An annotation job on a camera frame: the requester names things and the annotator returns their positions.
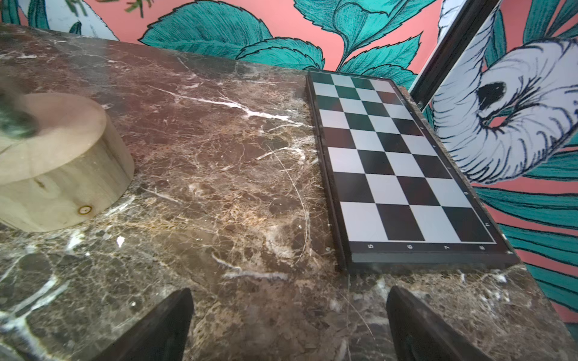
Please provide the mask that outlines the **black white chessboard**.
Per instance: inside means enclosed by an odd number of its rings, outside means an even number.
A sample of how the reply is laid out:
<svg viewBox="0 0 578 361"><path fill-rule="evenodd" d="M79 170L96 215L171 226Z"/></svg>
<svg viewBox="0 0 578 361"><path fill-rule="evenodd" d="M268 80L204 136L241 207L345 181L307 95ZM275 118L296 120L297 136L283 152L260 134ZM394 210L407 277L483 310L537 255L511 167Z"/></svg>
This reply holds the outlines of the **black white chessboard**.
<svg viewBox="0 0 578 361"><path fill-rule="evenodd" d="M506 269L519 262L393 81L310 70L306 90L342 269Z"/></svg>

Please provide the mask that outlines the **small green christmas tree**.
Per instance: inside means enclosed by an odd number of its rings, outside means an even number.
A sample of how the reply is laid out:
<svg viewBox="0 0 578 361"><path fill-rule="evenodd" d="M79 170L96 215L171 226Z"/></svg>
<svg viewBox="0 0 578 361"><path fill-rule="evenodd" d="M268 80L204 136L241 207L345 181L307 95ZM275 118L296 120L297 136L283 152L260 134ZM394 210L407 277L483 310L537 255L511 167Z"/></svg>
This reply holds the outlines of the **small green christmas tree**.
<svg viewBox="0 0 578 361"><path fill-rule="evenodd" d="M23 94L9 79L1 77L1 133L23 139L36 135L39 124L23 103Z"/></svg>

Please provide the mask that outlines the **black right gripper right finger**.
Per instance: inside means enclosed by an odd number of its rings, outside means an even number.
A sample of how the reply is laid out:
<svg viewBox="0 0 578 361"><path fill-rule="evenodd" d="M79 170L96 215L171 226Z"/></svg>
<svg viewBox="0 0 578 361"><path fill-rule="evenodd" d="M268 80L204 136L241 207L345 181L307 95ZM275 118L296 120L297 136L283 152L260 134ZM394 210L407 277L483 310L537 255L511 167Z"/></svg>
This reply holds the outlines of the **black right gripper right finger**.
<svg viewBox="0 0 578 361"><path fill-rule="evenodd" d="M386 302L399 360L490 360L409 290L394 286Z"/></svg>

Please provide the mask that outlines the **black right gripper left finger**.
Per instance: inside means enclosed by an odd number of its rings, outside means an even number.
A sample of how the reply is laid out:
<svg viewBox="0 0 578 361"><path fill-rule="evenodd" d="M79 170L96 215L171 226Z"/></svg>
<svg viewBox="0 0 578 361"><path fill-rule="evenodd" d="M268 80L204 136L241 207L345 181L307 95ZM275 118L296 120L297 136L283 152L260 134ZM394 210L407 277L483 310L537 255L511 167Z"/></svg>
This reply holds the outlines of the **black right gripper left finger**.
<svg viewBox="0 0 578 361"><path fill-rule="evenodd" d="M193 315L191 290L176 290L94 359L181 360Z"/></svg>

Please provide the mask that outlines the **black frame post right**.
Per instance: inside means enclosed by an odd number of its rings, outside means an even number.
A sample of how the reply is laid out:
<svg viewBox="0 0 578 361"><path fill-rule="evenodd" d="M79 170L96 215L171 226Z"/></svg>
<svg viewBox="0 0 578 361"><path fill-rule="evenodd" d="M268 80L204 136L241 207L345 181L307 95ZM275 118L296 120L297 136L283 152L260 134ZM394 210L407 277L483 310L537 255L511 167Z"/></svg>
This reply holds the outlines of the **black frame post right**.
<svg viewBox="0 0 578 361"><path fill-rule="evenodd" d="M437 46L410 89L419 109L424 109L492 12L498 0L442 2Z"/></svg>

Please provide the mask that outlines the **small tree wooden base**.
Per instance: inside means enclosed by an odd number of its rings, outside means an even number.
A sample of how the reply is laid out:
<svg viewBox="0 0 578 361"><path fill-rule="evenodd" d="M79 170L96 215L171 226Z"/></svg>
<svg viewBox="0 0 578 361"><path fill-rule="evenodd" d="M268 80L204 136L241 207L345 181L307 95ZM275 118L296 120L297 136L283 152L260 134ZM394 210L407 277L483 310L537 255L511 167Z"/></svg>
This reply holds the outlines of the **small tree wooden base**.
<svg viewBox="0 0 578 361"><path fill-rule="evenodd" d="M33 93L17 100L38 125L1 137L1 223L28 233L87 221L126 192L135 163L111 117L92 99Z"/></svg>

